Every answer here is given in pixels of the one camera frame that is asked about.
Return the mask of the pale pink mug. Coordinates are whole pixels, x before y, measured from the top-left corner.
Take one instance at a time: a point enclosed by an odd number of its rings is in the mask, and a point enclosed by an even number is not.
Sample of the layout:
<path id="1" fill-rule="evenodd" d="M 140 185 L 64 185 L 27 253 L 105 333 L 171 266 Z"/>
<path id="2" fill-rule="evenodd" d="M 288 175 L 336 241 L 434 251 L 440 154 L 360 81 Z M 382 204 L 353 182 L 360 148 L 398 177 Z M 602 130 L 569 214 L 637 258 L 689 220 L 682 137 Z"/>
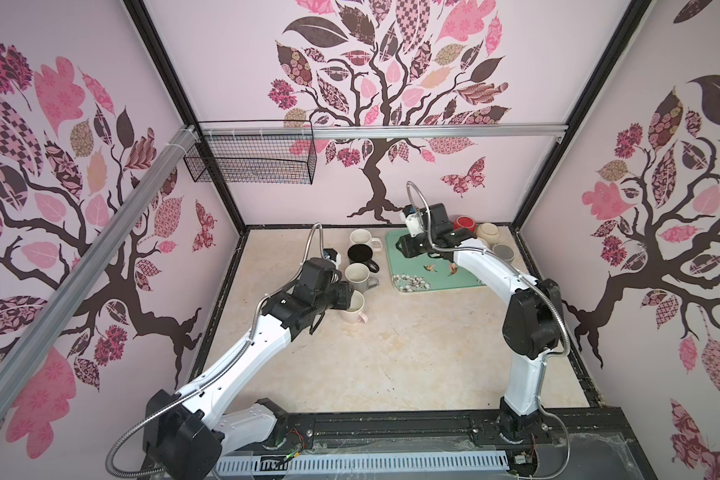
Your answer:
<path id="1" fill-rule="evenodd" d="M 359 291 L 354 291 L 349 307 L 340 311 L 342 320 L 351 325 L 364 324 L 368 322 L 368 316 L 365 312 L 366 301 L 364 295 Z"/>

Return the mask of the black and white mug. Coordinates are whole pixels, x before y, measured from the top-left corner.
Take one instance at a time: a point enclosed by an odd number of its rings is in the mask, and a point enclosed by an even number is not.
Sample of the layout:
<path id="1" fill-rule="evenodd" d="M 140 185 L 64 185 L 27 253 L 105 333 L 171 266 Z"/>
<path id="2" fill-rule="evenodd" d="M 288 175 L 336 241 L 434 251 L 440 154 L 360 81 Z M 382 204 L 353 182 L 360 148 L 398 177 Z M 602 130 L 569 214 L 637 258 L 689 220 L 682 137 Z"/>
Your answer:
<path id="1" fill-rule="evenodd" d="M 351 264 L 365 265 L 371 273 L 379 273 L 380 267 L 373 259 L 374 251 L 366 244 L 353 244 L 348 248 L 347 256 Z"/>

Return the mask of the dark grey mug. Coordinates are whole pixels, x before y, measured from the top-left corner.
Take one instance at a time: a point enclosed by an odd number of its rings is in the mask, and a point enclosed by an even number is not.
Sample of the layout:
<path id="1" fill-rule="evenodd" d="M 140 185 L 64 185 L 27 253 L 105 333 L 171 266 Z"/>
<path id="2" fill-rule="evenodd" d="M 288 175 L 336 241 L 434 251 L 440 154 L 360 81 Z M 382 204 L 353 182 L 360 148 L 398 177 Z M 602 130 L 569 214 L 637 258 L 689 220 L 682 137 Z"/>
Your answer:
<path id="1" fill-rule="evenodd" d="M 515 252 L 514 250 L 505 244 L 495 244 L 492 246 L 492 252 L 501 260 L 504 262 L 511 264 L 513 260 L 515 259 Z"/>

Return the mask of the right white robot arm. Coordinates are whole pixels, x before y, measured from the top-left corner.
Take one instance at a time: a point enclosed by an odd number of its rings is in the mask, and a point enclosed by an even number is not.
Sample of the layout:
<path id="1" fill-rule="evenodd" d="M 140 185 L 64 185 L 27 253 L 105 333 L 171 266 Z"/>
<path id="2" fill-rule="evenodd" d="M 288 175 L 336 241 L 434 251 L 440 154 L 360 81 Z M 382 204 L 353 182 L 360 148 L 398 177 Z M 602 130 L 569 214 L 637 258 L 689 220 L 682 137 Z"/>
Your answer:
<path id="1" fill-rule="evenodd" d="M 540 421 L 540 396 L 548 357 L 563 345 L 559 286 L 540 281 L 515 269 L 465 228 L 456 229 L 442 204 L 401 211 L 408 233 L 396 243 L 406 258 L 421 255 L 445 259 L 475 276 L 506 304 L 502 326 L 505 343 L 513 352 L 509 383 L 500 400 L 498 429 L 501 436 L 518 443 Z"/>

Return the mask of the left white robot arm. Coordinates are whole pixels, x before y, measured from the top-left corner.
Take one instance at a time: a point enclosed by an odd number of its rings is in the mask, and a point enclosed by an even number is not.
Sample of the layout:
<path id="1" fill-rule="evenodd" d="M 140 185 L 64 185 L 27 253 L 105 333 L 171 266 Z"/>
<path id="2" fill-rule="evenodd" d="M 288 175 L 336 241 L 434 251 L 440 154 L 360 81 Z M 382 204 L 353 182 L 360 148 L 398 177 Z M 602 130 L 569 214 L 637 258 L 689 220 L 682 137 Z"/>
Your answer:
<path id="1" fill-rule="evenodd" d="M 262 299 L 249 331 L 205 372 L 146 406 L 142 447 L 172 479 L 203 479 L 232 444 L 222 417 L 242 388 L 298 335 L 314 332 L 328 310 L 346 310 L 354 292 L 337 265 L 306 260 L 294 279 Z"/>

